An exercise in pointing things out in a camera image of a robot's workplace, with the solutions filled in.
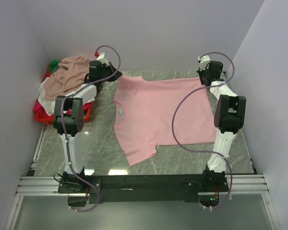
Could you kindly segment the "pink t shirt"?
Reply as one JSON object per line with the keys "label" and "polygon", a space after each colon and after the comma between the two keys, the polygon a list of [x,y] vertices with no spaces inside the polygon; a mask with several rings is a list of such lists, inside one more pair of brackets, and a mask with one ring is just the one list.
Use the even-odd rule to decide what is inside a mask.
{"label": "pink t shirt", "polygon": [[146,81],[121,76],[113,102],[114,132],[130,166],[157,154],[157,146],[212,143],[214,116],[198,78]]}

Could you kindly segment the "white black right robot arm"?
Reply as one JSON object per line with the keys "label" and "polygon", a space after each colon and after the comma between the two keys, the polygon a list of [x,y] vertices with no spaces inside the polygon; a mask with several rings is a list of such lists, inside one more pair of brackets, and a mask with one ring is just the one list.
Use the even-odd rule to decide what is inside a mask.
{"label": "white black right robot arm", "polygon": [[203,171],[201,186],[206,191],[217,191],[227,184],[226,160],[235,136],[244,125],[246,98],[235,94],[221,78],[222,62],[212,61],[209,56],[199,57],[198,62],[197,73],[201,84],[208,87],[218,101],[214,115],[216,139],[211,158]]}

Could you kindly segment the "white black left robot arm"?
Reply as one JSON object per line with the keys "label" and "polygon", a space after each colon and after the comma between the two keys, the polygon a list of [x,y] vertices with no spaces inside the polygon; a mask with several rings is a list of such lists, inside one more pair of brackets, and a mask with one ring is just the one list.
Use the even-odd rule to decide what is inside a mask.
{"label": "white black left robot arm", "polygon": [[80,137],[84,127],[84,99],[90,99],[89,91],[96,94],[106,81],[116,81],[122,75],[110,62],[93,60],[84,77],[84,85],[67,96],[58,96],[55,101],[53,126],[60,135],[65,158],[64,173],[60,189],[68,192],[98,193],[98,188],[85,177],[83,158],[80,156]]}

